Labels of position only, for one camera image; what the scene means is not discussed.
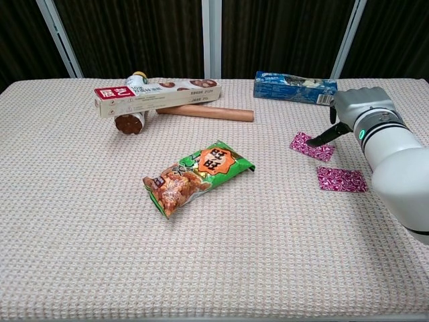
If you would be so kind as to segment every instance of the red logo on box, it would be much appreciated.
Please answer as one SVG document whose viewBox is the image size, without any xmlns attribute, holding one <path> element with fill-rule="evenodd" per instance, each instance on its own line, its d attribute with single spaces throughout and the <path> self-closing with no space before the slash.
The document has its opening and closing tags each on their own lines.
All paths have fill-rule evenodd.
<svg viewBox="0 0 429 322">
<path fill-rule="evenodd" d="M 135 96 L 127 86 L 105 87 L 94 91 L 101 99 L 122 99 L 123 97 Z"/>
</svg>

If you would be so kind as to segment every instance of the dark curtain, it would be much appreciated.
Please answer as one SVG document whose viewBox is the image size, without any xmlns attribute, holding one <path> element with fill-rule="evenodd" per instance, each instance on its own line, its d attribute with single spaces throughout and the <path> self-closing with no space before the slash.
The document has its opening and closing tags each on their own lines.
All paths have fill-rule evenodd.
<svg viewBox="0 0 429 322">
<path fill-rule="evenodd" d="M 224 0 L 222 77 L 328 78 L 354 0 Z"/>
<path fill-rule="evenodd" d="M 368 0 L 341 78 L 429 78 L 429 1 Z"/>
<path fill-rule="evenodd" d="M 0 92 L 15 81 L 69 77 L 34 0 L 0 0 Z"/>
<path fill-rule="evenodd" d="M 55 0 L 85 77 L 204 76 L 201 0 Z"/>
</svg>

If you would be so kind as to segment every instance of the peanut snack bag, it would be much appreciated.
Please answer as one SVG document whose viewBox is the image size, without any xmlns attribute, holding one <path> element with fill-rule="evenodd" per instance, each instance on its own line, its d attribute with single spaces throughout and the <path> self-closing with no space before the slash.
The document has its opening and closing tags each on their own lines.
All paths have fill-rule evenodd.
<svg viewBox="0 0 429 322">
<path fill-rule="evenodd" d="M 218 141 L 165 169 L 157 178 L 145 177 L 143 183 L 151 200 L 167 217 L 185 203 L 255 166 Z"/>
</svg>

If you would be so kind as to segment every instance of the wooden rolling pin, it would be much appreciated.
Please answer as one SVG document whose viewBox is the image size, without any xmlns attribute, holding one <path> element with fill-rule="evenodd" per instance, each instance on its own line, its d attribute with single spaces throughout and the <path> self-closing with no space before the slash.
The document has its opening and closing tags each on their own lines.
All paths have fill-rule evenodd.
<svg viewBox="0 0 429 322">
<path fill-rule="evenodd" d="M 182 105 L 157 109 L 158 114 L 175 114 L 211 119 L 230 119 L 232 121 L 253 122 L 253 111 L 246 109 L 224 109 L 205 105 Z"/>
</svg>

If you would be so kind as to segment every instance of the textured tablecloth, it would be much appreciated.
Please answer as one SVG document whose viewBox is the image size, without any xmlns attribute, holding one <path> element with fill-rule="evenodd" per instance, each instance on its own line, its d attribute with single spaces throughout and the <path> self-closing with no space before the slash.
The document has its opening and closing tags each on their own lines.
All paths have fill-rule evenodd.
<svg viewBox="0 0 429 322">
<path fill-rule="evenodd" d="M 429 247 L 373 193 L 318 187 L 316 167 L 371 170 L 353 135 L 331 161 L 289 149 L 330 126 L 328 107 L 253 98 L 222 80 L 212 106 L 253 123 L 154 111 L 123 136 L 93 89 L 123 80 L 14 83 L 0 95 L 0 318 L 317 317 L 429 311 Z M 429 144 L 424 80 L 383 87 Z M 141 179 L 220 139 L 256 165 L 166 220 Z"/>
</svg>

